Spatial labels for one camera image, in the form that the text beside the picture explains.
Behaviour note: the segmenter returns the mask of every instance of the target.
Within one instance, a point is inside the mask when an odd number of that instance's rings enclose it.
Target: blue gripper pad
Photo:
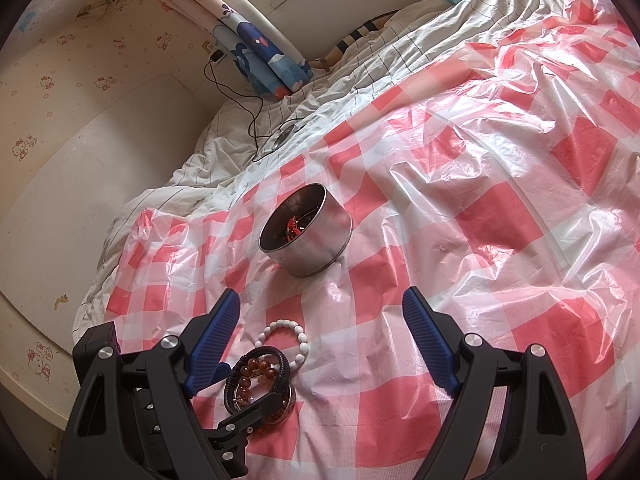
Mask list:
[[[226,379],[231,372],[226,363],[220,363],[220,358],[226,345],[238,324],[240,317],[240,297],[234,290],[228,288],[215,304],[211,312],[201,318],[209,318],[209,324],[204,328],[202,336],[195,344],[193,351],[186,357],[186,369],[189,372],[184,386],[195,396],[200,390],[208,388],[215,382]]]
[[[454,369],[453,352],[423,305],[423,301],[411,288],[408,288],[402,295],[402,315],[433,382],[444,389],[450,397],[455,397],[460,390],[460,381]]]

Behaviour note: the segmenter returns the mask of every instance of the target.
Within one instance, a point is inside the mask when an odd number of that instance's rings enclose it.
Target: bed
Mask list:
[[[250,115],[226,102],[168,185],[116,216],[74,341],[114,320],[123,352],[149,348],[231,286],[242,299],[231,364],[275,319],[303,320],[312,349],[294,414],[249,444],[250,475],[408,477],[449,405],[399,311],[417,285],[465,332],[549,350],[596,476],[640,415],[639,55],[609,0],[400,10],[330,72],[265,105],[258,147]],[[355,228],[338,262],[296,280],[259,252],[257,234],[308,182],[324,183]],[[286,338],[274,345],[295,352]],[[226,416],[220,391],[194,399],[205,425]]]

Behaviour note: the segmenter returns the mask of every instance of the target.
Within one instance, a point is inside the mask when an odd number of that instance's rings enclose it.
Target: white bead bracelet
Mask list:
[[[267,336],[277,328],[290,328],[298,336],[298,342],[300,343],[298,349],[300,350],[300,353],[296,355],[296,358],[292,362],[289,363],[289,368],[291,370],[297,370],[298,367],[305,362],[306,355],[309,353],[309,344],[307,343],[308,339],[306,338],[305,331],[297,322],[290,321],[289,319],[279,319],[274,321],[260,332],[258,341],[255,342],[255,347],[260,348],[264,345],[264,341],[267,339]]]

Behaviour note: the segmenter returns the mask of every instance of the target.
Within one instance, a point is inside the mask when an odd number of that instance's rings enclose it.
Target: red and white checkered pattern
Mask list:
[[[272,320],[311,351],[294,414],[248,447],[252,478],[410,478],[448,408],[402,320],[419,286],[464,332],[543,344],[580,426],[591,478],[640,415],[640,49],[609,0],[498,44],[463,43],[378,97],[249,190],[187,221],[146,210],[129,235],[106,320],[125,352],[150,348],[242,298],[227,360]],[[321,182],[351,213],[339,261],[304,280],[258,250],[276,206]],[[293,357],[292,335],[269,343]],[[226,416],[220,385],[194,406]],[[474,463],[498,430],[497,392]]]

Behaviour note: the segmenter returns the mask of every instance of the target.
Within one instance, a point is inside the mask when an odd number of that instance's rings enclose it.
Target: metal screw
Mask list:
[[[178,338],[175,335],[168,335],[163,337],[160,341],[160,346],[162,348],[175,348],[178,346]]]
[[[531,345],[531,353],[536,357],[544,357],[546,354],[545,347],[542,345]]]
[[[98,357],[100,359],[108,359],[112,355],[113,348],[111,348],[110,346],[103,346],[102,348],[100,348],[100,350],[98,350]]]
[[[480,346],[482,338],[478,334],[467,334],[465,335],[465,343],[469,346]]]

